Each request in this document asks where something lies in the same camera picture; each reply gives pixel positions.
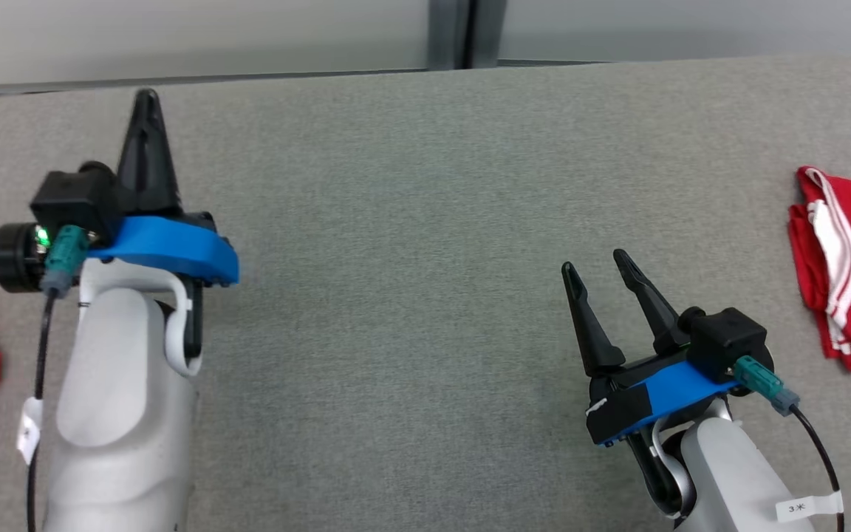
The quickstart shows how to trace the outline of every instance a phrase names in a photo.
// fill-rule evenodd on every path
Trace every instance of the cable connector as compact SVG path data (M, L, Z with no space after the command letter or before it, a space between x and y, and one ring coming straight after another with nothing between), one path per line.
M41 292L49 293L56 290L58 299L66 296L71 285L74 284L74 276L87 259L87 247L89 245L87 231L77 225L65 225L61 227L48 257L44 260L44 276L38 286Z
M766 397L773 410L784 417L790 415L791 406L800 404L800 396L789 388L784 388L780 377L750 356L737 359L734 364L734 378L750 390Z

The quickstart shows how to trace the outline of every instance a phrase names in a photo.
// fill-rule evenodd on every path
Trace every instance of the red cloth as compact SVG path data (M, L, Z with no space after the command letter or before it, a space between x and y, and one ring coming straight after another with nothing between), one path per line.
M812 166L797 171L804 205L790 207L790 244L804 303L823 351L851 371L851 180Z

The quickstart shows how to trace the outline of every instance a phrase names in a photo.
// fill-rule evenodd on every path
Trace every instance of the white label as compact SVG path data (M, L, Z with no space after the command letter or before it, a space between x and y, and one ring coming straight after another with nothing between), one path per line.
M41 440L41 410L41 400L37 398L27 398L21 405L21 422L15 447L21 452L26 464L31 464L31 457Z
M818 514L842 512L842 492L834 491L825 497L803 497L777 503L777 521L790 522Z

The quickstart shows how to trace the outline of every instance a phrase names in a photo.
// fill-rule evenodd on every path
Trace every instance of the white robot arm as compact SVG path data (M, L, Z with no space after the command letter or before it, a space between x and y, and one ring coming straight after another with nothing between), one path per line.
M655 356L626 364L589 306L577 270L565 263L570 313L591 377L587 430L594 443L629 445L649 496L679 532L810 531L803 518L814 513L837 513L842 530L836 474L799 398L773 374L767 330L736 309L707 316L692 307L679 316L628 253L615 250L614 259L655 334ZM810 504L794 499L733 420L728 396L752 391L804 424L830 474L831 496ZM686 428L663 440L662 431L679 427ZM781 505L791 500L796 504Z
M116 174L100 163L51 172L31 210L37 222L0 228L0 285L47 296L19 432L28 530L51 309L73 284L81 313L58 399L44 530L185 530L202 293L239 282L239 257L211 215L182 211L157 95L136 95ZM152 293L172 294L175 307Z

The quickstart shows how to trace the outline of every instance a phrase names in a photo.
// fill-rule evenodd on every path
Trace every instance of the gray fabric surface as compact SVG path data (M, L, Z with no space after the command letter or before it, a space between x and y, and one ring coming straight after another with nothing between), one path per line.
M185 205L213 212L243 265L241 286L207 293L192 530L671 529L628 450L584 428L561 263L619 347L651 350L615 247L677 309L765 324L851 529L851 375L821 356L786 232L797 166L851 176L851 60L160 93ZM30 219L50 169L115 163L132 94L0 98L0 224ZM0 530L24 527L13 441L41 301L0 290ZM74 320L58 305L50 410ZM757 398L734 409L794 493L828 492L793 418Z

